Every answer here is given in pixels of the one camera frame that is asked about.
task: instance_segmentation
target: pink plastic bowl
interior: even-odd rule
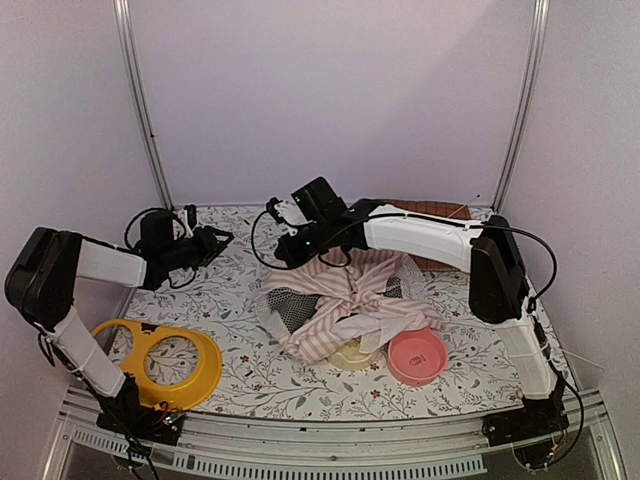
[[[429,327],[402,332],[389,344],[389,370],[399,382],[421,387],[440,375],[449,359],[447,347]]]

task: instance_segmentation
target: metal pole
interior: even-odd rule
[[[173,209],[173,201],[169,192],[167,178],[162,168],[160,155],[158,153],[158,145],[156,144],[155,135],[151,126],[151,118],[147,108],[142,88],[142,78],[140,76],[140,66],[138,65],[138,57],[136,55],[135,43],[133,40],[133,28],[131,25],[131,13],[129,11],[128,0],[114,0],[116,10],[116,21],[118,24],[118,33],[120,34],[120,44],[122,45],[122,56],[124,57],[125,70],[129,79],[129,88],[133,98],[138,124],[142,134],[151,174],[158,190],[160,201],[165,208]]]
[[[500,180],[493,197],[493,210],[500,213],[504,207],[504,202],[509,191],[509,184],[516,166],[520,145],[524,136],[524,130],[527,123],[529,107],[533,98],[533,90],[538,77],[540,67],[540,59],[542,58],[542,49],[544,45],[544,34],[547,28],[547,16],[549,12],[549,0],[536,0],[536,6],[533,14],[533,24],[531,27],[531,40],[529,41],[529,55],[527,57],[527,66],[520,91],[520,102],[518,103],[518,111],[516,119],[511,131],[509,140],[509,148]]]

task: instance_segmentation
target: floral tablecloth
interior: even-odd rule
[[[306,420],[390,420],[438,417],[486,411],[519,404],[518,376],[502,342],[467,305],[469,277],[463,273],[427,273],[429,303],[442,314],[436,334],[447,345],[449,363],[433,383],[408,387],[397,382],[384,356],[367,370],[345,372],[326,361],[305,366],[285,354],[260,326],[252,298],[264,267],[249,246],[251,224],[260,207],[210,207],[199,210],[201,223],[234,232],[235,240],[190,285],[157,292],[136,292],[127,318],[199,330],[220,346],[222,379],[196,410],[232,415]],[[486,210],[474,210],[482,218]],[[256,245],[273,251],[280,228],[261,222]],[[178,273],[174,283],[191,273]],[[553,359],[567,364],[546,315]],[[111,353],[122,356],[126,336],[119,335]],[[197,361],[193,345],[171,340],[147,359],[149,375],[158,383],[186,378]]]

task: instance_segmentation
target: brown mat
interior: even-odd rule
[[[457,220],[471,220],[469,207],[458,203],[446,202],[409,202],[405,200],[386,200],[391,205],[411,212],[426,213],[438,217],[455,218]],[[436,262],[428,258],[411,256],[423,272],[451,272],[456,268],[445,263]]]

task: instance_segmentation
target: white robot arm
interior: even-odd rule
[[[564,381],[550,362],[550,347],[537,318],[537,297],[512,235],[521,231],[499,216],[487,222],[450,220],[379,200],[363,199],[347,208],[322,177],[292,196],[295,202],[274,198],[267,203],[267,212],[287,226],[275,256],[289,268],[332,247],[374,248],[430,258],[470,274],[471,311],[502,339],[523,394],[524,409],[508,418],[487,416],[490,443],[530,438],[568,425],[562,411]]]
[[[147,215],[133,250],[76,232],[36,228],[5,282],[7,300],[39,331],[41,349],[50,363],[55,354],[100,402],[107,418],[102,424],[99,419],[99,425],[173,444],[179,435],[175,428],[168,429],[168,436],[155,427],[147,435],[149,425],[157,424],[163,412],[140,405],[135,379],[111,362],[87,330],[73,306],[73,292],[76,278],[156,290],[173,270],[195,271],[208,265],[233,235],[211,226],[196,227],[195,207],[187,208],[190,228],[177,238],[173,212],[159,208],[142,212]]]

